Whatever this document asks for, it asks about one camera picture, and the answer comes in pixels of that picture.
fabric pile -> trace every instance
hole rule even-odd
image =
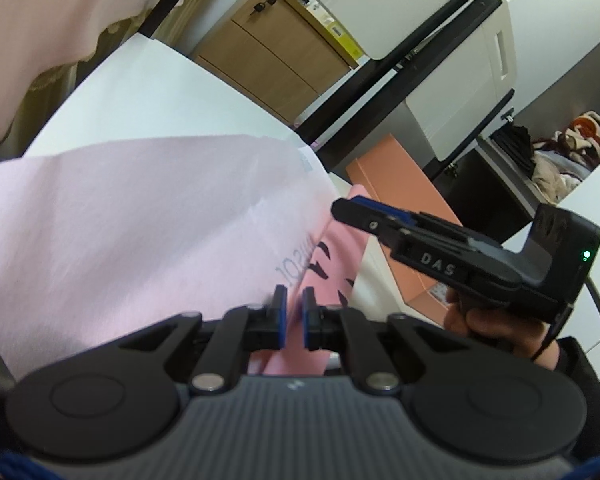
[[[532,181],[551,204],[557,204],[600,164],[600,116],[587,112],[564,132],[533,143],[536,169]]]
[[[536,162],[534,161],[534,149],[531,144],[529,130],[524,126],[514,126],[507,123],[495,132],[491,139],[503,152],[509,155],[522,173],[529,178],[533,177]]]

finger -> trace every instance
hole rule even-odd
[[[460,314],[457,303],[449,305],[443,325],[446,330],[449,330],[449,332],[453,332],[454,334],[464,337],[468,337],[469,335],[469,327],[464,320],[464,316]]]
[[[448,288],[446,290],[445,296],[447,303],[457,303],[458,302],[458,293],[453,288]]]
[[[474,332],[492,339],[506,339],[528,355],[540,348],[546,332],[541,321],[514,316],[505,310],[474,308],[467,314],[466,323]]]

black round knob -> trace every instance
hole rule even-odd
[[[411,399],[421,427],[440,445],[482,462],[521,465],[565,451],[586,418],[577,386],[493,353],[500,359],[472,363],[459,351],[427,373]]]
[[[20,381],[6,415],[33,452],[59,462],[107,460],[148,446],[179,409],[173,381],[145,352],[86,352]]]

clothing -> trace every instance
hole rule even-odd
[[[541,156],[536,157],[536,168],[532,181],[546,200],[553,205],[559,204],[581,182],[569,174],[560,173],[560,169],[553,161]]]
[[[516,166],[526,176],[531,178],[536,168],[534,149],[529,130],[524,126],[514,126],[507,123],[491,136],[500,149],[509,155]]]
[[[555,164],[555,167],[558,168],[558,171],[560,171],[561,174],[572,174],[581,181],[584,181],[591,174],[587,168],[573,162],[570,158],[560,155],[560,153],[534,152],[534,155],[536,160],[538,160],[538,158],[550,160]]]
[[[562,339],[559,343],[556,371],[570,377],[587,401],[587,420],[572,452],[576,459],[584,461],[600,454],[600,380],[574,338]]]
[[[536,152],[555,152],[593,171],[600,165],[600,116],[587,112],[577,117],[564,132],[534,142]]]

